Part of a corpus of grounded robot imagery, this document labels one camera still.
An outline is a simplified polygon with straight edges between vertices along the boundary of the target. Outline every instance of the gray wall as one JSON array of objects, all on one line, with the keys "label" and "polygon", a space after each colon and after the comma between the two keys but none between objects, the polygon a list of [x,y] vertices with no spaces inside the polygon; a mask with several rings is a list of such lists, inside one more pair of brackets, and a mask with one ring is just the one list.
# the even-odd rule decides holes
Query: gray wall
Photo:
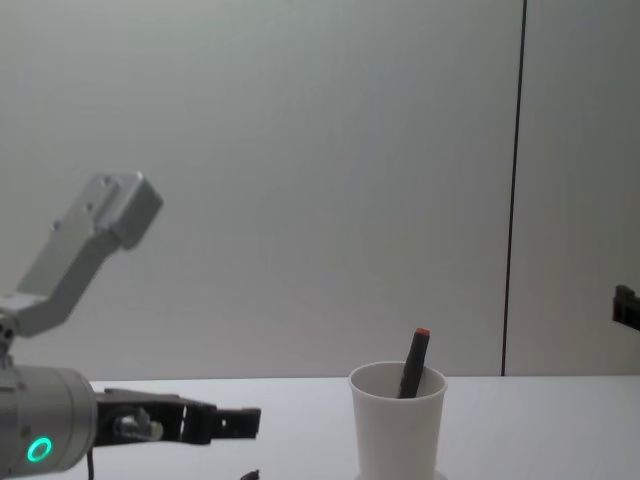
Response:
[{"label": "gray wall", "polygon": [[0,291],[98,171],[166,207],[19,362],[497,374],[521,4],[0,2]]},{"label": "gray wall", "polygon": [[640,373],[611,321],[615,285],[640,290],[640,6],[529,6],[507,371]]}]

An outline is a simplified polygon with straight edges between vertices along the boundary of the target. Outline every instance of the white cup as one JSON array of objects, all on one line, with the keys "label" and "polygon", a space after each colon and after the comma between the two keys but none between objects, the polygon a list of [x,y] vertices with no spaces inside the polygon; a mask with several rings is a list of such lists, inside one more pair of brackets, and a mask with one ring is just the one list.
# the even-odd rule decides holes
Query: white cup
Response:
[{"label": "white cup", "polygon": [[416,398],[398,399],[404,362],[365,365],[349,375],[359,480],[433,480],[447,379],[425,368]]}]

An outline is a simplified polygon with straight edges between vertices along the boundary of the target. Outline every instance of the black object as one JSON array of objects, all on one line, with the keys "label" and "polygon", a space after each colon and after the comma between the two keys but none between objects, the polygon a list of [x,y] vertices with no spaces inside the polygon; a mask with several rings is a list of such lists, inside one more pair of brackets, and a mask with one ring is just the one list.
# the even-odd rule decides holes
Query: black object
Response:
[{"label": "black object", "polygon": [[411,349],[407,355],[400,382],[398,398],[415,398],[424,370],[424,358],[427,355],[431,332],[425,328],[418,328],[413,334]]},{"label": "black object", "polygon": [[98,432],[95,447],[140,443],[118,435],[114,422],[143,409],[151,422],[162,425],[162,442],[208,445],[213,439],[256,438],[261,411],[257,408],[221,410],[178,395],[158,395],[131,390],[107,389],[97,393]]},{"label": "black object", "polygon": [[624,285],[616,287],[613,298],[613,321],[640,330],[640,298]]},{"label": "black object", "polygon": [[260,480],[260,470],[249,472],[240,480]]}]

